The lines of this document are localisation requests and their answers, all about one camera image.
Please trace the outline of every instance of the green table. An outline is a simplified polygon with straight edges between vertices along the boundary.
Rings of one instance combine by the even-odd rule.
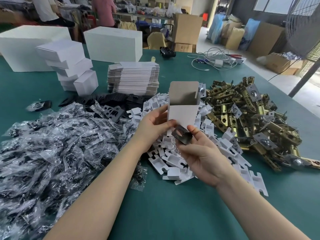
[[[158,92],[161,93],[168,91],[171,81],[199,81],[209,88],[213,80],[234,80],[237,84],[244,76],[255,76],[259,91],[269,94],[279,112],[288,110],[287,122],[299,127],[303,140],[299,146],[301,155],[319,159],[319,118],[245,64],[227,71],[214,68],[198,71],[191,66],[192,59],[186,53],[177,52],[175,58],[164,60],[159,51],[146,49],[141,61],[150,61],[152,56],[160,65]],[[93,61],[99,80],[96,92],[107,92],[108,65]],[[3,57],[0,57],[0,74],[1,134],[14,122],[39,117],[38,113],[25,110],[32,102],[51,100],[52,108],[57,111],[58,104],[71,94],[63,91],[55,72],[12,72]],[[251,170],[262,174],[269,193],[266,199],[311,239],[318,239],[320,170],[284,169],[275,173],[258,154],[243,156],[252,164]],[[176,186],[172,181],[162,180],[148,162],[143,165],[148,167],[145,188],[143,192],[127,191],[109,239],[247,239],[213,188],[196,178]]]

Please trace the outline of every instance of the pink shirt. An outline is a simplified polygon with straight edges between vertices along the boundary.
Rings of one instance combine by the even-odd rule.
[[[116,10],[116,6],[113,0],[92,0],[92,5],[97,10],[100,26],[114,26],[112,7]]]

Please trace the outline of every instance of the blue plastic bag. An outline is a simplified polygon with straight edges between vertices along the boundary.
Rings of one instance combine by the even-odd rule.
[[[244,35],[238,47],[238,50],[246,51],[254,38],[254,35],[259,27],[260,21],[250,18],[244,28]]]
[[[211,40],[213,44],[218,44],[219,37],[222,31],[222,20],[226,17],[225,14],[216,14],[212,20],[207,39]]]

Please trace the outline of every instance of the white cable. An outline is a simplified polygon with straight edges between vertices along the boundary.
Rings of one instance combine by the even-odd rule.
[[[187,57],[193,58],[193,60],[191,61],[191,65],[193,66],[193,68],[195,68],[197,70],[200,70],[200,71],[209,71],[210,69],[199,69],[199,68],[196,68],[193,65],[193,62],[198,60],[198,59],[203,60],[204,63],[214,67],[215,69],[217,69],[219,71],[224,71],[224,70],[228,70],[228,69],[234,68],[238,64],[238,62],[235,61],[235,60],[231,63],[229,56],[227,56],[225,54],[224,50],[222,50],[220,48],[217,48],[217,47],[212,47],[212,48],[208,49],[208,51],[206,51],[204,53],[198,52],[196,54],[187,54]],[[223,61],[223,66],[222,67],[214,66],[216,60],[222,60]]]

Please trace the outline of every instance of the wire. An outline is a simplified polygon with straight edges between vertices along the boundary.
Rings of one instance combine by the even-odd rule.
[[[229,53],[225,54],[224,50],[222,50],[220,48],[212,47],[204,53],[198,52],[196,54],[187,54],[187,57],[193,58],[193,60],[191,61],[191,65],[193,66],[193,68],[195,68],[197,70],[210,71],[210,69],[199,69],[199,68],[195,67],[193,64],[194,61],[198,61],[200,63],[205,63],[205,64],[208,64],[208,65],[214,67],[215,69],[217,69],[219,71],[224,71],[224,70],[229,70],[231,68],[234,68],[238,64],[237,61],[230,60],[230,57],[228,56],[228,54]],[[223,61],[222,67],[215,66],[216,60]]]
[[[282,72],[285,72],[288,68],[290,68],[294,63],[292,63],[290,66],[288,66],[284,71],[282,71]],[[274,78],[274,77],[276,77],[276,76],[278,76],[278,75],[280,75],[282,72],[280,72],[280,73],[278,73],[277,75],[275,75],[275,76],[273,76],[273,77],[271,77],[268,81],[270,81],[272,78]]]

